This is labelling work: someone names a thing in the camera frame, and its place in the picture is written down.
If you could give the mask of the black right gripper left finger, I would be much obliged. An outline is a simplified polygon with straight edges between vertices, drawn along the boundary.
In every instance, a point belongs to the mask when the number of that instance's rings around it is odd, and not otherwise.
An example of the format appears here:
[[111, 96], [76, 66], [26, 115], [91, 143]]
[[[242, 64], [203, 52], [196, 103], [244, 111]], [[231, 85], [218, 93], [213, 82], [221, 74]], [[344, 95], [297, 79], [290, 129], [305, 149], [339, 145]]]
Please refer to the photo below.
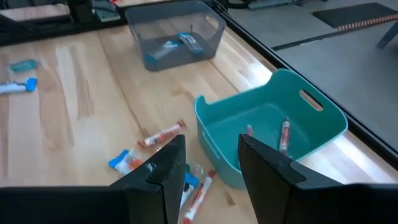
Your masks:
[[185, 165], [179, 134], [109, 186], [3, 187], [1, 223], [177, 223]]

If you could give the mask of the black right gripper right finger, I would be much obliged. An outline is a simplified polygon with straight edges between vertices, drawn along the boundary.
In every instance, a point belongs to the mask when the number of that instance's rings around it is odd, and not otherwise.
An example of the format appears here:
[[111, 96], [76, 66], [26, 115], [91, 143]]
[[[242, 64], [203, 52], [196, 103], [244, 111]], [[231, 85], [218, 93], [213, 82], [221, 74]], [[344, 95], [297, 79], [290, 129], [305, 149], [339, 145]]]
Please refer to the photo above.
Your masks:
[[238, 154], [258, 223], [397, 224], [397, 184], [342, 184], [247, 134]]

